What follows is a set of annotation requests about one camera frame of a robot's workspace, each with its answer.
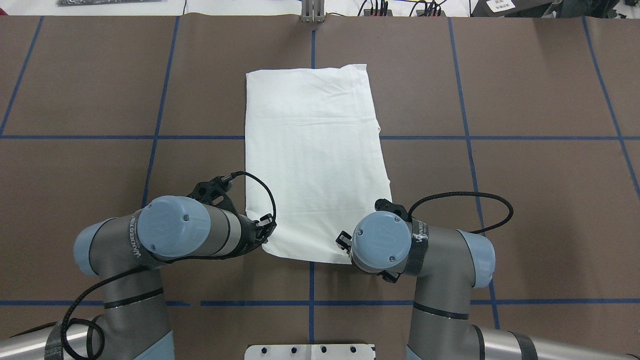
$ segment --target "white mounting bracket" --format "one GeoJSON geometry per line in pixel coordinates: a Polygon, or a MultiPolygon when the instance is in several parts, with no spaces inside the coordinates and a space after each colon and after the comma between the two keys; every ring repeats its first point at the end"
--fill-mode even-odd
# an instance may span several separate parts
{"type": "Polygon", "coordinates": [[[324,22],[324,0],[302,0],[302,22],[324,22]]]}
{"type": "Polygon", "coordinates": [[[375,345],[252,345],[244,360],[375,360],[375,345]]]}

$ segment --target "light blue joint cap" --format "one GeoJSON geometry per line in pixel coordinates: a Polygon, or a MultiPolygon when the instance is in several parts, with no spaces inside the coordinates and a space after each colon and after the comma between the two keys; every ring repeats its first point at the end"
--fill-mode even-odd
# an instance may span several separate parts
{"type": "Polygon", "coordinates": [[[413,352],[409,346],[406,347],[406,360],[422,360],[418,355],[413,352]]]}
{"type": "Polygon", "coordinates": [[[93,224],[90,227],[82,230],[80,234],[78,234],[76,238],[76,242],[74,244],[74,259],[76,264],[80,266],[80,270],[89,276],[98,276],[98,274],[93,271],[91,268],[91,263],[89,262],[89,250],[91,250],[91,242],[93,241],[93,237],[95,233],[100,230],[102,225],[109,220],[113,220],[115,218],[108,218],[103,222],[99,222],[98,224],[93,224]]]}
{"type": "Polygon", "coordinates": [[[493,272],[495,271],[495,251],[493,244],[488,238],[482,235],[467,233],[462,230],[458,230],[458,232],[467,242],[469,251],[471,251],[471,258],[474,261],[474,268],[476,270],[476,284],[474,288],[484,288],[489,285],[489,282],[493,279],[493,272]]]}
{"type": "Polygon", "coordinates": [[[173,331],[167,332],[162,339],[158,340],[145,352],[136,356],[133,360],[174,360],[175,351],[173,349],[173,331]]]}
{"type": "Polygon", "coordinates": [[[360,221],[351,241],[352,253],[364,265],[384,270],[407,257],[411,248],[411,232],[396,214],[376,211],[360,221]]]}
{"type": "Polygon", "coordinates": [[[184,196],[166,195],[142,209],[138,219],[140,242],[154,254],[175,258],[199,248],[211,230],[203,204],[184,196]]]}

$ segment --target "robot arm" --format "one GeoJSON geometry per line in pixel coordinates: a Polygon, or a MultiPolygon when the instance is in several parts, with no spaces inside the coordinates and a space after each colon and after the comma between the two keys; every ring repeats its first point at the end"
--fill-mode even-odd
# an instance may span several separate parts
{"type": "Polygon", "coordinates": [[[104,315],[93,320],[98,327],[87,329],[80,325],[83,322],[72,321],[67,330],[63,320],[53,328],[0,341],[0,359],[58,360],[63,353],[66,359],[69,349],[77,352],[71,354],[74,359],[173,359],[173,335],[158,269],[183,259],[246,254],[264,243],[275,227],[275,216],[270,214],[254,221],[237,213],[226,192],[231,179],[240,174],[246,173],[199,183],[189,197],[162,196],[131,215],[83,230],[74,245],[76,262],[84,273],[109,281],[102,287],[104,315]],[[213,206],[220,197],[222,201],[213,206]],[[114,276],[122,277],[113,280],[114,276]],[[70,345],[66,351],[61,330],[70,345]]]}
{"type": "Polygon", "coordinates": [[[381,199],[353,236],[337,238],[363,272],[396,282],[417,277],[407,360],[634,360],[468,323],[473,288],[489,285],[495,253],[489,239],[427,225],[381,199]]]}

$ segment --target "white cloth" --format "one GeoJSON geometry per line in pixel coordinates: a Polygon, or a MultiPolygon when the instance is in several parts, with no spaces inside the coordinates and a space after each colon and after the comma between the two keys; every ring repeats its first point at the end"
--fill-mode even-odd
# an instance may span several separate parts
{"type": "MultiPolygon", "coordinates": [[[[366,65],[258,70],[246,75],[246,171],[263,180],[277,206],[263,246],[283,258],[350,263],[335,239],[352,233],[391,199],[366,65]]],[[[246,214],[271,212],[251,179],[246,214]]]]}

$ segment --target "white towel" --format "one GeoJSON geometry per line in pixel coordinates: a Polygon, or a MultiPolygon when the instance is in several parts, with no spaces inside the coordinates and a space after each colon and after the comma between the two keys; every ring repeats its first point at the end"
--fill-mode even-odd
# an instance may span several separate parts
{"type": "MultiPolygon", "coordinates": [[[[246,171],[273,192],[278,226],[266,252],[348,264],[335,239],[391,191],[366,65],[258,70],[246,75],[246,171]]],[[[246,214],[271,212],[247,179],[246,214]]]]}

